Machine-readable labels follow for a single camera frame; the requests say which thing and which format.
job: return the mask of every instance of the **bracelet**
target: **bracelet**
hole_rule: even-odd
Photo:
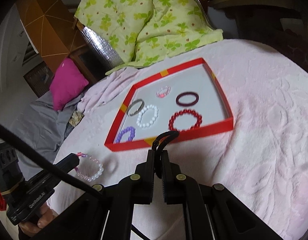
[[[149,109],[153,109],[154,110],[154,116],[152,117],[151,121],[149,121],[148,123],[143,123],[141,124],[141,120],[142,120],[142,117],[143,117],[143,114],[149,110]],[[145,127],[150,127],[152,124],[154,124],[154,122],[156,121],[156,118],[158,118],[158,108],[157,106],[154,106],[154,105],[148,105],[148,106],[145,106],[138,114],[138,118],[137,118],[137,121],[136,121],[136,124],[141,127],[141,128],[145,128]]]
[[[135,137],[135,128],[132,126],[126,127],[124,130],[122,130],[121,132],[119,132],[117,138],[116,138],[116,143],[120,143],[123,134],[126,134],[128,131],[130,131],[130,136],[128,137],[127,141],[131,142],[133,141],[134,137]]]
[[[83,173],[80,172],[79,168],[78,167],[75,167],[75,171],[77,173],[77,175],[81,178],[81,179],[86,179],[88,182],[91,182],[92,180],[95,180],[97,179],[99,176],[102,175],[102,172],[104,171],[104,168],[103,168],[103,164],[101,164],[101,162],[96,159],[96,158],[93,158],[93,156],[89,155],[89,154],[86,154],[86,153],[77,153],[76,154],[78,157],[82,157],[82,158],[89,158],[91,161],[95,162],[97,165],[98,165],[98,172],[95,173],[92,177],[89,177],[87,175],[84,175]]]
[[[140,106],[134,113],[129,114],[129,111],[131,110],[131,108],[132,108],[135,104],[137,104],[137,103],[139,103],[139,102],[142,102],[142,103],[141,103],[141,106]],[[130,116],[130,117],[133,116],[133,115],[136,115],[136,114],[138,114],[138,113],[143,109],[144,105],[145,105],[145,103],[144,103],[143,99],[137,99],[137,100],[133,101],[133,102],[128,106],[128,108],[126,109],[126,114],[127,114],[128,116]]]
[[[164,98],[170,93],[170,91],[171,91],[170,86],[162,87],[159,91],[156,92],[156,96],[158,98]]]
[[[179,131],[179,132],[181,132],[180,130],[177,130],[177,129],[174,128],[174,121],[175,121],[176,117],[178,117],[180,115],[183,115],[183,114],[191,114],[194,117],[196,117],[197,121],[196,121],[195,125],[190,127],[190,129],[182,130],[182,131],[193,130],[193,129],[199,128],[201,126],[202,116],[199,113],[197,113],[195,110],[183,109],[183,110],[181,110],[179,112],[175,112],[175,114],[172,115],[172,117],[170,118],[170,120],[168,122],[168,128],[169,128],[170,131]]]
[[[183,97],[183,96],[186,96],[186,95],[192,95],[192,96],[195,96],[195,100],[191,103],[180,103],[180,98]],[[197,93],[195,92],[184,92],[184,93],[181,93],[177,96],[176,98],[176,104],[179,105],[179,106],[193,106],[195,105],[197,102],[198,102],[198,99],[199,99],[199,96]]]

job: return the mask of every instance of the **pink pillow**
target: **pink pillow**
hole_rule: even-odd
[[[73,60],[66,58],[56,70],[50,85],[53,97],[53,109],[63,110],[64,106],[76,98],[88,85],[88,81],[78,70]]]

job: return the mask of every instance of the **gray cloth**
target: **gray cloth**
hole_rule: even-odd
[[[52,163],[63,141],[74,128],[68,122],[82,97],[83,94],[74,98],[62,111],[54,111],[52,94],[49,91],[18,116],[11,125],[11,131]],[[17,155],[26,180],[42,170],[20,152]]]

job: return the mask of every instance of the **maroon bracelet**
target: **maroon bracelet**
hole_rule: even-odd
[[[187,95],[195,96],[196,99],[195,99],[193,102],[191,102],[191,103],[180,103],[180,98],[183,97],[183,96],[187,96]],[[179,94],[179,95],[177,96],[177,98],[176,98],[176,104],[177,104],[178,106],[193,106],[193,105],[195,105],[195,104],[198,102],[198,99],[199,99],[199,96],[198,96],[197,93],[195,93],[195,92],[184,92],[184,93],[181,93],[181,94]]]
[[[179,115],[183,115],[183,114],[191,114],[193,115],[194,117],[196,117],[197,121],[195,123],[195,125],[191,126],[190,129],[187,129],[187,130],[193,130],[195,128],[199,128],[201,126],[201,123],[203,122],[202,121],[202,116],[197,113],[195,110],[191,110],[191,109],[183,109],[179,112],[175,112],[174,115],[171,116],[170,120],[169,120],[169,123],[168,123],[168,129],[170,131],[179,131],[181,132],[180,130],[177,130],[174,128],[174,121],[175,119],[179,116]]]

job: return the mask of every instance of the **metal bolt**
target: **metal bolt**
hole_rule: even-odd
[[[178,180],[185,180],[185,179],[186,179],[186,176],[185,176],[184,174],[178,174],[178,175],[176,176],[176,179],[178,179]]]
[[[214,185],[214,188],[216,190],[222,191],[224,189],[224,186],[220,183],[217,183],[217,184]]]
[[[95,184],[93,185],[93,188],[96,189],[97,191],[101,191],[103,186],[101,184]]]
[[[141,178],[141,176],[138,175],[138,174],[132,174],[130,178],[131,178],[131,180],[139,180]]]

